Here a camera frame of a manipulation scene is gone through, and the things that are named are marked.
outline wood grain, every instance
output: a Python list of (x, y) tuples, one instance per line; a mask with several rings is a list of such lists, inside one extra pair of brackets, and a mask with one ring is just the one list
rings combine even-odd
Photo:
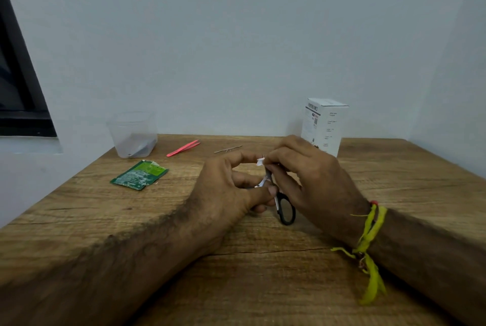
[[(167, 158), (194, 139), (201, 145)], [(265, 153), (274, 137), (160, 135), (151, 156), (170, 172), (142, 191), (109, 181), (137, 160), (114, 150), (0, 230), (0, 286), (28, 281), (108, 235), (129, 235), (189, 195), (204, 160), (235, 145)], [(369, 199), (486, 242), (486, 182), (398, 139), (344, 139), (339, 160)], [(262, 175), (261, 167), (240, 170)], [(192, 264), (132, 324), (440, 325), (450, 319), (385, 273), (388, 296), (361, 307), (367, 278), (299, 213), (285, 227), (269, 210), (248, 215), (214, 254)]]

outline person's left arm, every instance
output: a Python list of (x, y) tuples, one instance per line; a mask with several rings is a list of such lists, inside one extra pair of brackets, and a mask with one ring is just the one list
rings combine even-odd
[(67, 264), (0, 288), (4, 325), (109, 325), (126, 321), (178, 271), (214, 251), (249, 210), (263, 212), (276, 187), (233, 171), (260, 155), (238, 151), (205, 163), (185, 204), (129, 237), (109, 236)]

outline hairy arm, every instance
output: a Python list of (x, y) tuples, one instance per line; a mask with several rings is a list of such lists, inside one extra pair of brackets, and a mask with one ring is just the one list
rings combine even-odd
[(204, 248), (188, 202), (130, 237), (109, 236), (76, 259), (0, 288), (2, 324), (121, 324)]
[(389, 209), (368, 252), (465, 324), (486, 322), (486, 249), (482, 245)]

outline window sill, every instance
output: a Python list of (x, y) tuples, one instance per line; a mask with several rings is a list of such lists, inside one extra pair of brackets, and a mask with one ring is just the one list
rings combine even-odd
[(36, 136), (0, 136), (0, 153), (62, 153), (58, 138)]

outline plastic container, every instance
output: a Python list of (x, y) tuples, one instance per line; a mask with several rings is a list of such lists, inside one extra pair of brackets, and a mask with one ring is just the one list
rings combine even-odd
[(149, 156), (157, 143), (155, 113), (145, 111), (116, 114), (107, 123), (118, 156)]

